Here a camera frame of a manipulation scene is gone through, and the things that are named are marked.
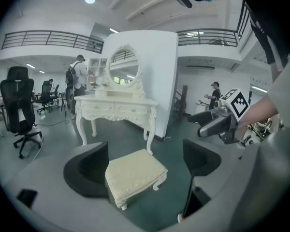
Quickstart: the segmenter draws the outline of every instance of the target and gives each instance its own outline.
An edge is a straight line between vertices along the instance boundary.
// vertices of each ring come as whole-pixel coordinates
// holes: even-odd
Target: floor
[[[80,146],[81,138],[77,132],[75,120],[70,119],[67,111],[53,109],[51,113],[36,115],[36,123],[43,134],[43,148],[38,158],[50,156],[54,153],[68,151]],[[89,121],[85,122],[85,131],[88,144],[96,142],[109,142],[109,159],[113,160],[146,147],[143,133],[133,125],[125,122],[111,122],[98,119],[97,137],[92,137]],[[0,182],[7,183],[15,174],[25,168],[37,153],[37,146],[27,143],[24,149],[25,159],[18,158],[18,149],[13,147],[17,140],[13,134],[4,130],[0,124],[3,137],[0,138]],[[197,140],[198,125],[188,123],[187,119],[180,124],[172,123],[168,129],[168,138],[164,142],[154,140],[152,151],[154,157],[167,169],[167,180],[161,185],[159,191],[148,189],[128,200],[128,209],[122,212],[131,222],[147,232],[155,232],[177,223],[177,214],[185,205],[190,174],[183,161],[182,142],[184,138]],[[223,142],[212,136],[202,139],[218,145]]]

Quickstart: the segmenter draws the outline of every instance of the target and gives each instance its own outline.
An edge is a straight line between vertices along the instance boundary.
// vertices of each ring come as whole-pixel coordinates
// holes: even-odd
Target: person
[[[209,96],[208,94],[205,95],[205,98],[211,100],[211,103],[209,104],[209,110],[214,109],[215,101],[218,101],[221,96],[219,82],[214,82],[212,87],[214,89],[212,96]]]
[[[274,83],[290,56],[290,0],[245,0],[245,3],[250,14],[251,27],[271,66]],[[277,113],[268,95],[264,96],[240,120],[236,138],[241,139],[247,125]]]
[[[55,91],[55,85],[54,85],[54,82],[53,82],[53,79],[49,79],[49,83],[52,85],[52,88],[51,88],[51,92],[54,92]]]
[[[84,61],[84,56],[78,55],[76,61],[71,65],[71,67],[75,69],[75,74],[77,76],[77,82],[74,84],[74,97],[85,95],[85,85],[87,83],[89,71],[83,64]],[[72,119],[76,119],[75,105],[76,100],[73,100],[71,104]]]

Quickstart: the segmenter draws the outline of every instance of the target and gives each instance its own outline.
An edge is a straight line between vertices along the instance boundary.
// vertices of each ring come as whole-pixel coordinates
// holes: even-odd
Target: cream stool cushion
[[[166,180],[168,170],[150,155],[146,149],[112,160],[105,177],[118,208],[127,208],[126,200],[153,185]]]

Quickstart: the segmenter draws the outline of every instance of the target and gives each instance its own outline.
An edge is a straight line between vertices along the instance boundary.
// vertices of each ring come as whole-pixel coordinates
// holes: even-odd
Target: white vanity table
[[[146,149],[152,155],[150,145],[156,131],[158,104],[145,98],[141,76],[141,63],[137,53],[126,45],[107,60],[102,86],[96,89],[95,94],[75,97],[76,125],[83,145],[87,145],[83,118],[91,121],[94,137],[97,135],[97,118],[128,120],[144,128],[144,139],[148,140]]]

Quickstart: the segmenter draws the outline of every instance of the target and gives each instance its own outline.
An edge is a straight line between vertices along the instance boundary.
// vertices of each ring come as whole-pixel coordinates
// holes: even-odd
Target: man with backpack
[[[87,83],[88,69],[86,69],[83,62],[85,61],[83,55],[78,55],[76,61],[71,65],[71,68],[75,70],[76,79],[74,83],[74,97],[85,95],[85,85]],[[72,119],[76,119],[75,114],[76,100],[73,99],[71,103]]]
[[[218,101],[221,96],[220,89],[219,89],[219,82],[214,82],[212,84],[212,87],[214,89],[213,95],[212,96],[209,96],[208,94],[205,95],[205,98],[211,100],[211,103],[209,105],[209,110],[214,109],[215,101]]]

